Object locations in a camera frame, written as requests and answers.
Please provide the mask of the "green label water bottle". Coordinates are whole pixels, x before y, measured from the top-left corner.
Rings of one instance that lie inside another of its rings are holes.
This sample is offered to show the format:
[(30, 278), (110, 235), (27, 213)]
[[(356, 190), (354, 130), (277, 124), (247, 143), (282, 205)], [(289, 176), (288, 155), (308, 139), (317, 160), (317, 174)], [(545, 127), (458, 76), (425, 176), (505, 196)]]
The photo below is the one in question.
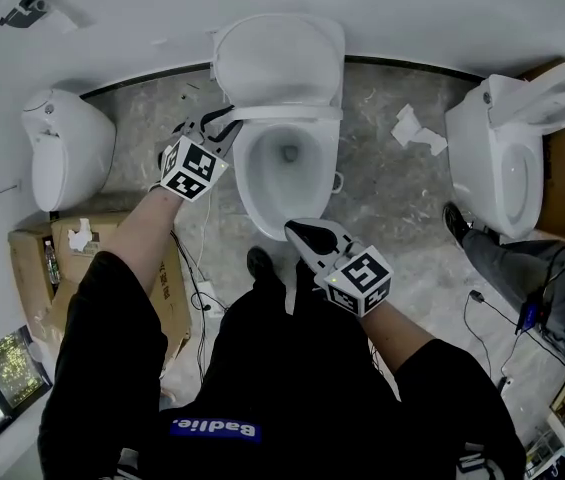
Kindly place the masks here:
[(50, 282), (53, 286), (58, 286), (61, 282), (61, 274), (55, 250), (50, 240), (44, 241), (44, 254)]

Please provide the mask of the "white toilet seat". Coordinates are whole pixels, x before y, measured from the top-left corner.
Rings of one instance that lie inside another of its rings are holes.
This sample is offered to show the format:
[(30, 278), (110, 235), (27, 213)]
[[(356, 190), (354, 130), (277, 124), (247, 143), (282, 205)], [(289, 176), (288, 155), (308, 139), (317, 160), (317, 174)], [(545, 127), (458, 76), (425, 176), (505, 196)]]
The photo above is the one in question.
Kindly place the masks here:
[(230, 121), (249, 120), (341, 120), (343, 111), (332, 106), (277, 105), (234, 108), (228, 114)]

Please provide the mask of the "person's right forearm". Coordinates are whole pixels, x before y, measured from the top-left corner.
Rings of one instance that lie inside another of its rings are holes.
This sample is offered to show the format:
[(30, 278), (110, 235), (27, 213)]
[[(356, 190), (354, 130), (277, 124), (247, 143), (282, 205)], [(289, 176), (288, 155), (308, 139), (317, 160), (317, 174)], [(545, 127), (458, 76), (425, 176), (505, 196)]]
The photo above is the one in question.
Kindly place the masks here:
[(392, 374), (435, 339), (388, 301), (378, 304), (360, 323)]

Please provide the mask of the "hanging white paper sheet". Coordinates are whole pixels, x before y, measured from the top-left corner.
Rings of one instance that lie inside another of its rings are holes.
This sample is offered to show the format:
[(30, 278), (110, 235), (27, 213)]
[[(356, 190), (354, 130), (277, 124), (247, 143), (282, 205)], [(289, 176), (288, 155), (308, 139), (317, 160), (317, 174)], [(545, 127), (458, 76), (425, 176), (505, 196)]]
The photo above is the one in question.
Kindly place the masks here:
[(44, 21), (60, 33), (66, 34), (84, 28), (80, 12), (65, 0), (45, 0), (46, 15)]

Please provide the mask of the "person's left black shoe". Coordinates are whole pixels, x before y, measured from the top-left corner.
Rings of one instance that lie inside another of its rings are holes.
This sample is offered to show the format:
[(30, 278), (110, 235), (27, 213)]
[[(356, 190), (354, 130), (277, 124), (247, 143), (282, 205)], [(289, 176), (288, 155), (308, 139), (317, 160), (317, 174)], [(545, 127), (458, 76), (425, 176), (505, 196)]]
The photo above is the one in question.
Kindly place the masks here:
[(276, 276), (273, 261), (262, 247), (253, 246), (249, 249), (246, 256), (246, 265), (249, 274), (255, 281)]

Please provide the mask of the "white egg-shaped toilet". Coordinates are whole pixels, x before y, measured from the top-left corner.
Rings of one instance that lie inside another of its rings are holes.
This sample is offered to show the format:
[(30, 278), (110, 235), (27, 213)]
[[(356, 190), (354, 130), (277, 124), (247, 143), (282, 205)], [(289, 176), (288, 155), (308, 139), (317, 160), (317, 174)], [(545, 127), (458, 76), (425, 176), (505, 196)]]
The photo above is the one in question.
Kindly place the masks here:
[(103, 112), (74, 93), (47, 88), (27, 101), (21, 121), (40, 210), (67, 210), (103, 188), (116, 141), (116, 126)]

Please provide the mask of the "crumpled white tissue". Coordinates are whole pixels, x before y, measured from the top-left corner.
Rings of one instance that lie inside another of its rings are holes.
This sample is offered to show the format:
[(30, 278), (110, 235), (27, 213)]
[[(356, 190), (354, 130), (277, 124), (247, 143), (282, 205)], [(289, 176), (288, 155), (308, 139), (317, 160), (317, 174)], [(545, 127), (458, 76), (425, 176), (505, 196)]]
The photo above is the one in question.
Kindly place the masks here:
[(90, 220), (86, 217), (79, 219), (79, 229), (67, 231), (68, 246), (71, 251), (83, 253), (86, 246), (93, 240)]

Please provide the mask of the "white toilet bowl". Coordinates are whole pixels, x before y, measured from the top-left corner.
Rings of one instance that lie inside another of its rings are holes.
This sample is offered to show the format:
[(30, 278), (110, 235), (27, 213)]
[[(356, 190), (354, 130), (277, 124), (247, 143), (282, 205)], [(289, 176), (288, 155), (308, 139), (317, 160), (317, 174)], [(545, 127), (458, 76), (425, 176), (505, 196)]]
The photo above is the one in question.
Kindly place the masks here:
[(232, 147), (241, 201), (256, 227), (284, 241), (296, 218), (322, 216), (336, 180), (338, 120), (246, 122)]

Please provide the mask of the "person's black shirt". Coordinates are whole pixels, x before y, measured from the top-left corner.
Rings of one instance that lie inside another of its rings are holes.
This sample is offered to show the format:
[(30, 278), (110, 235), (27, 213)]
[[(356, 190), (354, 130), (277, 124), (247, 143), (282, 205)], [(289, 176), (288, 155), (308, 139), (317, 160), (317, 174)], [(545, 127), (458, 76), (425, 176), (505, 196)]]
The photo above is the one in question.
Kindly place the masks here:
[(102, 252), (72, 297), (43, 412), (44, 480), (523, 480), (525, 451), (480, 364), (435, 339), (387, 381), (388, 410), (264, 422), (212, 416), (194, 400), (160, 409), (166, 338), (121, 259)]

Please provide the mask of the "crumpled white paper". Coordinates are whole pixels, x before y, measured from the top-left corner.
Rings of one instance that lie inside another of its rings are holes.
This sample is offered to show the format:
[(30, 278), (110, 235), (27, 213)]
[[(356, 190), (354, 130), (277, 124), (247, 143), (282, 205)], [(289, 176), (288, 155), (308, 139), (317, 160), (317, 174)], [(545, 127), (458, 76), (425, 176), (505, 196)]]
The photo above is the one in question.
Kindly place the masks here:
[(403, 148), (410, 143), (428, 145), (433, 156), (438, 156), (448, 146), (445, 137), (421, 125), (410, 104), (397, 113), (397, 123), (391, 134)]

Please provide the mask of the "large flattened cardboard box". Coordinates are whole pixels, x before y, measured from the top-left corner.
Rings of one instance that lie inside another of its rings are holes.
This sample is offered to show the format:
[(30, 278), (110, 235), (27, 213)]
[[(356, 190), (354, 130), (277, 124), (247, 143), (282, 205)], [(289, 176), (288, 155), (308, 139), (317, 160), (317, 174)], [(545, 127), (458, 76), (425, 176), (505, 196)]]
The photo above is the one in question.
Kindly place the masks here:
[[(67, 321), (68, 303), (76, 292), (102, 243), (125, 219), (125, 212), (67, 217), (8, 234), (13, 274), (31, 334), (45, 343), (56, 358)], [(79, 219), (90, 220), (93, 240), (83, 253), (71, 251), (67, 231), (79, 229)], [(50, 282), (44, 254), (44, 241), (53, 244), (61, 282)], [(191, 315), (181, 272), (177, 246), (170, 241), (154, 283), (150, 301), (160, 319), (168, 346), (164, 366), (169, 367), (191, 336)]]

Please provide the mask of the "person's black trousers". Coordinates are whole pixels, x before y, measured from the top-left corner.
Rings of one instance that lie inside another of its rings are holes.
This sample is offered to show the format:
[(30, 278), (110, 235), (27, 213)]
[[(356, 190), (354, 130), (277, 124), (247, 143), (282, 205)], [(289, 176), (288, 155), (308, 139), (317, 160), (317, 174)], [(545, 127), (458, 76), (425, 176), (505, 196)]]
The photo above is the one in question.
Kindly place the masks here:
[(254, 281), (220, 325), (196, 404), (212, 416), (264, 422), (388, 410), (397, 398), (374, 367), (359, 320), (321, 291)]

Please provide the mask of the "white button-top toilet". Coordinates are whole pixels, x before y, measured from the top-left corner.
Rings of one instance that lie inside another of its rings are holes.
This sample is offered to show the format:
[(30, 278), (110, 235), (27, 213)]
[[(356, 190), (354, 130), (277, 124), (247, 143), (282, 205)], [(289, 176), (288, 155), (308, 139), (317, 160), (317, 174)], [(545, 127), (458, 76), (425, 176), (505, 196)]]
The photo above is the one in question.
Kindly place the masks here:
[(543, 139), (565, 129), (565, 62), (530, 81), (490, 75), (445, 126), (457, 200), (500, 234), (529, 234), (541, 213)]

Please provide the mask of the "person's left forearm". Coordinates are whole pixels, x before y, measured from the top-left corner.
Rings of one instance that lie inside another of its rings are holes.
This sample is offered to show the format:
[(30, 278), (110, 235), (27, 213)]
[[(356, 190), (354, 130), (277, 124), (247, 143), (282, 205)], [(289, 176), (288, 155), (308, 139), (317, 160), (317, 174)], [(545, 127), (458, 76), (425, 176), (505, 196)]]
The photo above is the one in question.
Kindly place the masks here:
[(147, 294), (153, 289), (164, 249), (183, 202), (173, 192), (154, 188), (104, 243), (104, 249), (127, 265)]

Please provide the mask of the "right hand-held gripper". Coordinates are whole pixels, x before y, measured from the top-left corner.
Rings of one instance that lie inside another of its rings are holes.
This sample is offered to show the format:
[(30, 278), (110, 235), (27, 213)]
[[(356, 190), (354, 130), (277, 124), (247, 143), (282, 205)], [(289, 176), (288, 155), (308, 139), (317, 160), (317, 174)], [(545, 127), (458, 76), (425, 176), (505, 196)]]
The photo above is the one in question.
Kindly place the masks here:
[(287, 221), (284, 232), (314, 273), (327, 267), (331, 254), (357, 254), (338, 258), (325, 273), (316, 275), (316, 284), (325, 290), (329, 302), (362, 318), (388, 297), (392, 267), (376, 247), (361, 251), (361, 242), (339, 223), (298, 218)]

